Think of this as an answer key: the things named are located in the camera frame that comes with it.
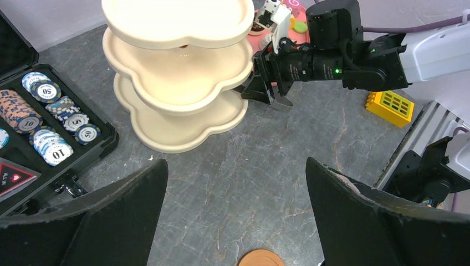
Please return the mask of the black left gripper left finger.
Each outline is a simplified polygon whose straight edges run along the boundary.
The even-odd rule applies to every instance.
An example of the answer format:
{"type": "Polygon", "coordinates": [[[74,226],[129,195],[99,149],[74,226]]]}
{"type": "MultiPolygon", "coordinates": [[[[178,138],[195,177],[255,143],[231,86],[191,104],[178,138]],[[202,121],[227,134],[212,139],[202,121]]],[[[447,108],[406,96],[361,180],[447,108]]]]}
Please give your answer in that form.
{"type": "Polygon", "coordinates": [[[2,265],[146,265],[168,164],[152,165],[72,201],[1,219],[2,265]]]}

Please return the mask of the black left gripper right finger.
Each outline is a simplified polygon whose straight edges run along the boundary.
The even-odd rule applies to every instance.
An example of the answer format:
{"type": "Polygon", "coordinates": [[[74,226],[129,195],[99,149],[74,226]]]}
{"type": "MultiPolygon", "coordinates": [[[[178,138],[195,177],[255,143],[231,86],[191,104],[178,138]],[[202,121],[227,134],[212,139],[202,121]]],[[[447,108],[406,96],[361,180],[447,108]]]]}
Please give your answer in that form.
{"type": "Polygon", "coordinates": [[[312,157],[305,175],[324,265],[469,264],[469,215],[393,196],[312,157]]]}

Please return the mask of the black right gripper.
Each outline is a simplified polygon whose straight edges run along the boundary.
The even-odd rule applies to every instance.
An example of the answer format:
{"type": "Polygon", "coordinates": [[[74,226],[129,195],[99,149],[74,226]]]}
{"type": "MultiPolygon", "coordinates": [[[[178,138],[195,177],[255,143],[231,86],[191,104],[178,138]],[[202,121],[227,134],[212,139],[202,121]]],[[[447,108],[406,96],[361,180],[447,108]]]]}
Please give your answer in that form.
{"type": "Polygon", "coordinates": [[[280,95],[285,96],[290,90],[288,83],[315,80],[314,54],[310,50],[299,48],[275,54],[265,49],[256,52],[253,59],[257,75],[250,75],[241,85],[242,99],[270,105],[274,100],[271,83],[280,85],[280,95]]]}

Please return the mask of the black serving tongs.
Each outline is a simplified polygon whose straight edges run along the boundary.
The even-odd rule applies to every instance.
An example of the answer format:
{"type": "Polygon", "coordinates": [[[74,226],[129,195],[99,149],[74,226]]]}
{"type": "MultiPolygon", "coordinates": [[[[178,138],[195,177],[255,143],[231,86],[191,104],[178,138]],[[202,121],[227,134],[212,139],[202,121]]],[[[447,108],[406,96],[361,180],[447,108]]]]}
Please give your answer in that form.
{"type": "Polygon", "coordinates": [[[289,111],[293,103],[285,96],[276,98],[272,101],[271,107],[279,111],[289,111]]]}

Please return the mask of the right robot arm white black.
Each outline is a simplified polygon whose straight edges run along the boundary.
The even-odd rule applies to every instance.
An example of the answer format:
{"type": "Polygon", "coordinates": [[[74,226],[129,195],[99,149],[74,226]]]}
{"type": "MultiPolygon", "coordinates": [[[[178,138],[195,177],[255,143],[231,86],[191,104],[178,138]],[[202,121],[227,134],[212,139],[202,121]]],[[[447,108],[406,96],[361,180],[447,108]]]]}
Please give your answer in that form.
{"type": "MultiPolygon", "coordinates": [[[[316,1],[305,11],[308,41],[295,43],[290,3],[266,1],[254,24],[269,31],[254,69],[236,88],[243,99],[291,108],[295,82],[341,80],[347,89],[370,92],[366,108],[407,117],[411,104],[392,95],[414,83],[469,70],[469,10],[459,17],[414,28],[365,28],[358,1],[316,1]],[[365,40],[365,32],[379,33],[365,40]]],[[[422,155],[408,151],[386,184],[401,198],[437,207],[451,193],[469,189],[469,130],[456,128],[429,144],[422,155]]]]}

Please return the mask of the pink plastic tray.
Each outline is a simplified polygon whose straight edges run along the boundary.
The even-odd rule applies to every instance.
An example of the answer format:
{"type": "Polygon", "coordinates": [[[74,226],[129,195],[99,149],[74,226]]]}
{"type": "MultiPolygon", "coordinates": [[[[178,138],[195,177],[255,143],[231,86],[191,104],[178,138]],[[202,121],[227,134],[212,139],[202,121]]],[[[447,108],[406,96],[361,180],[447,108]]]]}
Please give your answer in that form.
{"type": "Polygon", "coordinates": [[[312,47],[306,9],[298,1],[266,1],[255,13],[248,40],[254,55],[246,90],[277,88],[284,95],[292,83],[310,80],[312,47]]]}

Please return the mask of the cream three-tier serving stand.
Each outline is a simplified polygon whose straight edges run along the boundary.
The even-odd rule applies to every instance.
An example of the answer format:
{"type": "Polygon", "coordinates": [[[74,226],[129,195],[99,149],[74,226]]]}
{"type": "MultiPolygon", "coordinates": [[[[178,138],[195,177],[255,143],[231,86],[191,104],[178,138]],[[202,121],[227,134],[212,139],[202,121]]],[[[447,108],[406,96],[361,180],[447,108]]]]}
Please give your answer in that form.
{"type": "Polygon", "coordinates": [[[252,1],[102,1],[114,93],[147,147],[194,149],[236,127],[252,72],[252,1]]]}

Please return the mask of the pink swirl lollipop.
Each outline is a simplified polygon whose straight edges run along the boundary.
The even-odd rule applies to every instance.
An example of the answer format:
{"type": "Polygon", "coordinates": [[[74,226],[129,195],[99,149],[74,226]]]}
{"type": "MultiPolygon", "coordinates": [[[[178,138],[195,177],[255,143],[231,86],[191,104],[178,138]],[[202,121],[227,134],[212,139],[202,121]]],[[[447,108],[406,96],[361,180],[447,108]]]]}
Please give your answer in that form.
{"type": "Polygon", "coordinates": [[[283,0],[283,4],[292,10],[303,8],[303,5],[299,0],[283,0]]]}

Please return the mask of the triangular all-in button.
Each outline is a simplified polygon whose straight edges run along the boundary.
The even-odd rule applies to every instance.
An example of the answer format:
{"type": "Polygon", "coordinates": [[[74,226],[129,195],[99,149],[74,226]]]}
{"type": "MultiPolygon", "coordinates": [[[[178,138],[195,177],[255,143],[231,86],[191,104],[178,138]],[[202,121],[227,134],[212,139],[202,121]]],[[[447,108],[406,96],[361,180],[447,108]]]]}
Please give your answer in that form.
{"type": "Polygon", "coordinates": [[[35,170],[1,158],[1,201],[12,197],[41,175],[35,170]]]}

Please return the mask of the black poker chip case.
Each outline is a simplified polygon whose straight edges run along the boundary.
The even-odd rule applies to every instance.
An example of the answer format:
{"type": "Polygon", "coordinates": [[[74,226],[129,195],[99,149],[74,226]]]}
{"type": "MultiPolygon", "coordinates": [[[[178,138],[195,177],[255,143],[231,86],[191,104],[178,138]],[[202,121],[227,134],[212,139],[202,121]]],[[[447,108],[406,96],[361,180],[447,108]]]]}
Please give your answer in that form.
{"type": "Polygon", "coordinates": [[[35,214],[53,193],[85,194],[78,174],[119,142],[5,15],[1,15],[1,158],[42,175],[1,201],[1,216],[35,214]]]}

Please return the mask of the plain round wooden coaster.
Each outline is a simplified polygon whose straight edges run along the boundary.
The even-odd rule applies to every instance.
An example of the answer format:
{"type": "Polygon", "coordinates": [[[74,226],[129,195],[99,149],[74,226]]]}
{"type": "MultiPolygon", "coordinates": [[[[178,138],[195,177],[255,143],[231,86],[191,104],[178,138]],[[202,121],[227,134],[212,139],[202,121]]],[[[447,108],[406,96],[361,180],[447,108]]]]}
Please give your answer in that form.
{"type": "Polygon", "coordinates": [[[285,266],[279,255],[268,249],[254,249],[247,252],[237,266],[285,266]]]}

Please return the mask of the yellow toy brick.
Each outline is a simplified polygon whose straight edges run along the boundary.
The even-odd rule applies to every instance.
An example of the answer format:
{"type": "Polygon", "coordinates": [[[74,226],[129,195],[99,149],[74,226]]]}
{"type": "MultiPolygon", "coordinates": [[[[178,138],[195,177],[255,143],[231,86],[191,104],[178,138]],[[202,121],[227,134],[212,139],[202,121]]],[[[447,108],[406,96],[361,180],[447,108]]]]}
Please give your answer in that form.
{"type": "Polygon", "coordinates": [[[400,128],[411,123],[414,106],[393,91],[370,92],[365,103],[366,110],[400,128]]]}

